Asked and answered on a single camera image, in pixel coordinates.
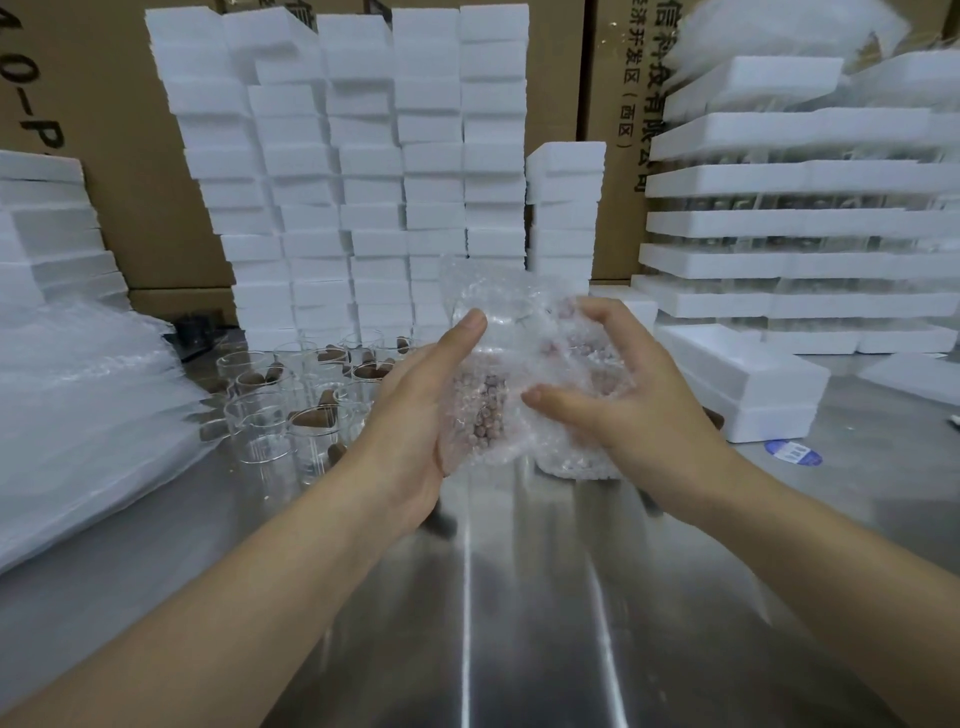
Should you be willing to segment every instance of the styrofoam box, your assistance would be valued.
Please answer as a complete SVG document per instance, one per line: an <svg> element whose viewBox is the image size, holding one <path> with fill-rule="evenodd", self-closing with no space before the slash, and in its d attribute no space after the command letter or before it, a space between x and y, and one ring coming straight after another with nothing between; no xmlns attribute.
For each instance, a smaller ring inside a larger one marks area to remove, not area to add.
<svg viewBox="0 0 960 728"><path fill-rule="evenodd" d="M460 75L460 44L451 41L394 38L398 77L443 78Z"/></svg>
<svg viewBox="0 0 960 728"><path fill-rule="evenodd" d="M382 279L353 279L353 293L357 303L409 303L410 281Z"/></svg>
<svg viewBox="0 0 960 728"><path fill-rule="evenodd" d="M348 259L345 257L290 258L290 272L294 282L314 280L348 280Z"/></svg>
<svg viewBox="0 0 960 728"><path fill-rule="evenodd" d="M239 283L231 286L233 302L238 308L293 305L290 283Z"/></svg>
<svg viewBox="0 0 960 728"><path fill-rule="evenodd" d="M407 175L403 178L407 203L461 203L464 178L460 175Z"/></svg>
<svg viewBox="0 0 960 728"><path fill-rule="evenodd" d="M407 232L407 252L413 255L466 255L467 231L424 230Z"/></svg>
<svg viewBox="0 0 960 728"><path fill-rule="evenodd" d="M271 177L329 176L340 173L337 151L326 144L267 147L263 150L263 159Z"/></svg>
<svg viewBox="0 0 960 728"><path fill-rule="evenodd" d="M256 147L184 149L194 180L236 180L263 177L267 171Z"/></svg>
<svg viewBox="0 0 960 728"><path fill-rule="evenodd" d="M237 283L287 283L290 266L283 258L277 260L240 260L231 263Z"/></svg>
<svg viewBox="0 0 960 728"><path fill-rule="evenodd" d="M455 43L460 37L460 11L456 8L396 8L394 40L442 40Z"/></svg>
<svg viewBox="0 0 960 728"><path fill-rule="evenodd" d="M467 252L470 257L491 255L517 257L526 253L527 234L515 230L467 230Z"/></svg>
<svg viewBox="0 0 960 728"><path fill-rule="evenodd" d="M683 121L708 109L739 110L770 102L793 105L826 96L840 82L844 60L790 56L738 56L670 94L664 121Z"/></svg>
<svg viewBox="0 0 960 728"><path fill-rule="evenodd" d="M471 5L460 9L460 40L526 40L530 34L530 7Z"/></svg>
<svg viewBox="0 0 960 728"><path fill-rule="evenodd" d="M467 227L462 203L416 203L407 206L407 230L450 230Z"/></svg>
<svg viewBox="0 0 960 728"><path fill-rule="evenodd" d="M407 280L409 278L405 257L355 257L350 260L350 271L356 279Z"/></svg>
<svg viewBox="0 0 960 728"><path fill-rule="evenodd" d="M285 232L280 236L286 257L338 257L350 255L348 232L336 229Z"/></svg>
<svg viewBox="0 0 960 728"><path fill-rule="evenodd" d="M595 230L599 203L534 205L534 225L542 230Z"/></svg>
<svg viewBox="0 0 960 728"><path fill-rule="evenodd" d="M469 203L521 203L526 197L523 174L483 175L467 173L464 199Z"/></svg>
<svg viewBox="0 0 960 728"><path fill-rule="evenodd" d="M401 112L396 132L402 144L426 141L462 141L464 122L456 111L434 113Z"/></svg>
<svg viewBox="0 0 960 728"><path fill-rule="evenodd" d="M280 216L287 232L336 230L340 227L336 205L283 205L280 206Z"/></svg>
<svg viewBox="0 0 960 728"><path fill-rule="evenodd" d="M350 234L355 255L406 255L407 232L398 230L358 230Z"/></svg>
<svg viewBox="0 0 960 728"><path fill-rule="evenodd" d="M283 248L279 235L224 235L220 238L225 258L240 260L280 260Z"/></svg>
<svg viewBox="0 0 960 728"><path fill-rule="evenodd" d="M322 116L258 116L253 123L264 148L330 143L329 122Z"/></svg>
<svg viewBox="0 0 960 728"><path fill-rule="evenodd" d="M0 180L83 184L84 169L73 158L0 150Z"/></svg>
<svg viewBox="0 0 960 728"><path fill-rule="evenodd" d="M390 82L344 82L330 84L326 112L334 116L389 116L393 111Z"/></svg>
<svg viewBox="0 0 960 728"><path fill-rule="evenodd" d="M358 177L401 177L403 159L394 144L354 145L341 147L340 170Z"/></svg>
<svg viewBox="0 0 960 728"><path fill-rule="evenodd" d="M403 178L344 177L344 199L350 205L399 205L403 202Z"/></svg>
<svg viewBox="0 0 960 728"><path fill-rule="evenodd" d="M462 142L427 142L403 145L403 171L405 173L448 174L464 168L464 144Z"/></svg>
<svg viewBox="0 0 960 728"><path fill-rule="evenodd" d="M740 407L815 407L827 390L829 369L751 341L730 328L717 324L659 327L655 335L682 370Z"/></svg>
<svg viewBox="0 0 960 728"><path fill-rule="evenodd" d="M298 281L293 290L294 305L298 307L353 303L349 279Z"/></svg>
<svg viewBox="0 0 960 728"><path fill-rule="evenodd" d="M394 79L394 103L399 111L459 111L460 79Z"/></svg>
<svg viewBox="0 0 960 728"><path fill-rule="evenodd" d="M465 113L464 141L523 142L526 114Z"/></svg>
<svg viewBox="0 0 960 728"><path fill-rule="evenodd" d="M599 202L603 187L603 173L551 174L529 181L527 202L562 203L589 200Z"/></svg>
<svg viewBox="0 0 960 728"><path fill-rule="evenodd" d="M342 205L340 223L347 231L400 231L403 205Z"/></svg>
<svg viewBox="0 0 960 728"><path fill-rule="evenodd" d="M467 203L465 207L467 212L467 228L476 228L478 230L515 230L516 228L523 227L524 205L513 203Z"/></svg>
<svg viewBox="0 0 960 728"><path fill-rule="evenodd" d="M330 116L329 122L330 142L336 147L396 145L396 130L390 116Z"/></svg>
<svg viewBox="0 0 960 728"><path fill-rule="evenodd" d="M530 229L530 251L534 255L593 255L594 231Z"/></svg>

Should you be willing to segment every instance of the bubble wrap bag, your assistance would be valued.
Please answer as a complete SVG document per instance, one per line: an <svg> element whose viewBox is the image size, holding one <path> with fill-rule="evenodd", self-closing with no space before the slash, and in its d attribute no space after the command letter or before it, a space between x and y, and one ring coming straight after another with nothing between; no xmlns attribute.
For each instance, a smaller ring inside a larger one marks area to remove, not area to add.
<svg viewBox="0 0 960 728"><path fill-rule="evenodd" d="M487 315L487 331L454 376L444 403L444 468L533 455L542 470L558 477L619 477L604 451L520 399L538 383L596 397L616 397L633 386L606 332L578 311L564 281L476 258L444 258L440 283L454 323L472 308Z"/></svg>

